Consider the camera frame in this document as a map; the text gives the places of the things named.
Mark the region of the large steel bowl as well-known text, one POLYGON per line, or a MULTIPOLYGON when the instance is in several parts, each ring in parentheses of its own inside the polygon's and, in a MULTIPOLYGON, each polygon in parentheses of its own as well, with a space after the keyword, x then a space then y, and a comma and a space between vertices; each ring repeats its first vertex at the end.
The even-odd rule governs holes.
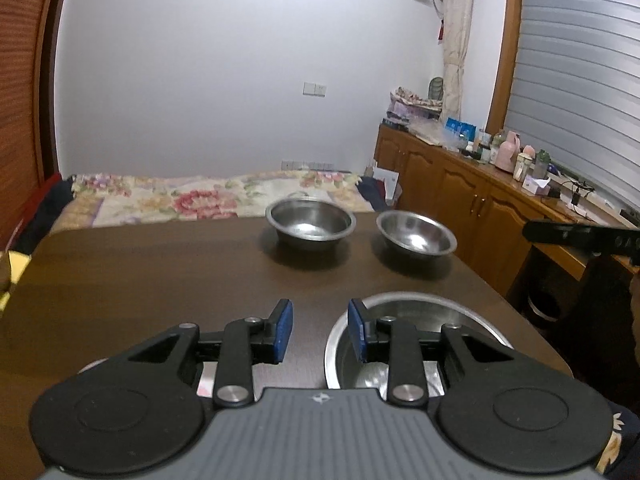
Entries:
POLYGON ((352 299, 324 348, 331 389, 375 388, 383 399, 420 402, 445 393, 439 376, 440 330, 478 333, 506 347, 495 326, 461 304, 424 292, 384 292, 352 299))

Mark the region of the small steel bowl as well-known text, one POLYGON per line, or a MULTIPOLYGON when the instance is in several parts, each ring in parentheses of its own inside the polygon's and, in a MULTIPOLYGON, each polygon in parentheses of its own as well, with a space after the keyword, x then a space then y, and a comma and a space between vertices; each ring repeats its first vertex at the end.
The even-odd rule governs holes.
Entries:
POLYGON ((415 212, 381 212, 376 218, 376 227, 391 250, 410 258, 428 260, 449 256, 458 248, 450 229, 415 212))

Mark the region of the wooden sideboard cabinet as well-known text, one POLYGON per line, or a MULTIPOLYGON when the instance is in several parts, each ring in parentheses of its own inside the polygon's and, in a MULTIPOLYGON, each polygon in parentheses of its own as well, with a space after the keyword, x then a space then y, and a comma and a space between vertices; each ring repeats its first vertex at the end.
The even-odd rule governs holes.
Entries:
POLYGON ((526 221, 582 222, 562 200, 524 191, 510 174, 382 125, 373 155, 399 174, 397 207, 433 218, 457 237, 456 255, 505 297, 532 244, 526 221))

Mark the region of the pink bottle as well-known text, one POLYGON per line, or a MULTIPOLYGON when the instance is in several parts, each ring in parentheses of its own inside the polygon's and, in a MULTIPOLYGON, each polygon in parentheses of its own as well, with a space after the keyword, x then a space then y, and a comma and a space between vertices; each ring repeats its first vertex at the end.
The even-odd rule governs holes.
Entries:
POLYGON ((495 166, 504 172, 512 174, 516 159, 518 158, 518 154, 520 154, 520 149, 520 135, 517 132, 510 130, 506 134, 506 140, 500 144, 495 166))

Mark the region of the grey window blind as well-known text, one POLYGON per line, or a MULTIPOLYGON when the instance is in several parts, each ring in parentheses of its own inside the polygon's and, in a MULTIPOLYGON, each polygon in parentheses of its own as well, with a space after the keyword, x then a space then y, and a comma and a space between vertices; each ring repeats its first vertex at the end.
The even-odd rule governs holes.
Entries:
POLYGON ((506 128, 639 205, 639 0, 522 0, 506 128))

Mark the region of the blue white box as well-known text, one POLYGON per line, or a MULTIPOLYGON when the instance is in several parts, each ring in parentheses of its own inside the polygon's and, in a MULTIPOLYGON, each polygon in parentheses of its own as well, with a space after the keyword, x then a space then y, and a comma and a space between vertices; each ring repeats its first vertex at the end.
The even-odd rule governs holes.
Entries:
POLYGON ((460 122, 460 120, 448 117, 445 128, 455 136, 464 136, 468 141, 475 139, 476 125, 469 124, 468 122, 460 122))

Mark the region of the floral bed quilt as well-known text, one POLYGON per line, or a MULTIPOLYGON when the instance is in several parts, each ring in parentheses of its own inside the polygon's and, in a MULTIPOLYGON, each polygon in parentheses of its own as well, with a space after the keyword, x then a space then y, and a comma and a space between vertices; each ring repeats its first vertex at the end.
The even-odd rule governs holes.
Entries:
POLYGON ((352 212, 369 212, 350 172, 280 170, 231 178, 151 178, 116 174, 73 177, 73 200, 53 232, 171 221, 262 217, 284 198, 314 197, 352 212))

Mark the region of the dark red blanket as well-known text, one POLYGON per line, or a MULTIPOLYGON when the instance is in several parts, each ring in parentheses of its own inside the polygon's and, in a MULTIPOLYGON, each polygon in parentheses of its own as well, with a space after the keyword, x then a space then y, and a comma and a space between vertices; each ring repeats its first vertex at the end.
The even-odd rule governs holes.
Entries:
POLYGON ((74 176, 63 179, 55 174, 29 199, 22 214, 17 234, 9 248, 31 255, 40 242, 51 232, 54 222, 74 199, 74 176))

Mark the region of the folded floral cloth stack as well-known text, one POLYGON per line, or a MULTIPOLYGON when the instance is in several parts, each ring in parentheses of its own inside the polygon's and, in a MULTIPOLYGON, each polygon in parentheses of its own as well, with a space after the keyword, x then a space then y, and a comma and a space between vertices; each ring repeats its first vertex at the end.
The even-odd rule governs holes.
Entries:
POLYGON ((398 87, 390 92, 387 111, 402 120, 409 120, 411 117, 439 118, 442 101, 423 99, 404 87, 398 87))

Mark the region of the beige curtain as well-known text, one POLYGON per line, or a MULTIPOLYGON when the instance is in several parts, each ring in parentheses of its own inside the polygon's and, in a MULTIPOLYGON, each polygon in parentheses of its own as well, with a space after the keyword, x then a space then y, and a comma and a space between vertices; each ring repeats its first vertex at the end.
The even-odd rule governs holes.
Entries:
POLYGON ((469 47, 473 0, 442 0, 444 14, 444 96, 442 116, 459 119, 462 107, 463 75, 469 47))

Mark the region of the wooden louvered wardrobe door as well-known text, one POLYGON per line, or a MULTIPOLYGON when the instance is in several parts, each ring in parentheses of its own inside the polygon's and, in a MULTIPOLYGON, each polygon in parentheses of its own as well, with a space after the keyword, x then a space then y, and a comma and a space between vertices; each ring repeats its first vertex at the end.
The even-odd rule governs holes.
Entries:
POLYGON ((1 0, 1 241, 58 171, 54 60, 64 0, 1 0))

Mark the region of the wall power outlet strip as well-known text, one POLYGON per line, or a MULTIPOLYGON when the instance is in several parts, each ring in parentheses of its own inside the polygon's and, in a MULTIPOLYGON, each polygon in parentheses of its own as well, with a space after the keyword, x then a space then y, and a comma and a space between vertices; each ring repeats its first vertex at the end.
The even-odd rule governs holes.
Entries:
POLYGON ((335 165, 333 162, 301 162, 300 160, 282 160, 281 169, 286 171, 334 171, 335 165))

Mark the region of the white wall switch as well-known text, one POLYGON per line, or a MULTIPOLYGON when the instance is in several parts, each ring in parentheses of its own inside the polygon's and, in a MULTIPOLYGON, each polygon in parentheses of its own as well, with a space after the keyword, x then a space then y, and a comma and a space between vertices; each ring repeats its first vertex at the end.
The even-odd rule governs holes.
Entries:
POLYGON ((303 95, 324 98, 326 96, 326 86, 324 84, 314 84, 313 82, 305 81, 303 83, 303 95))

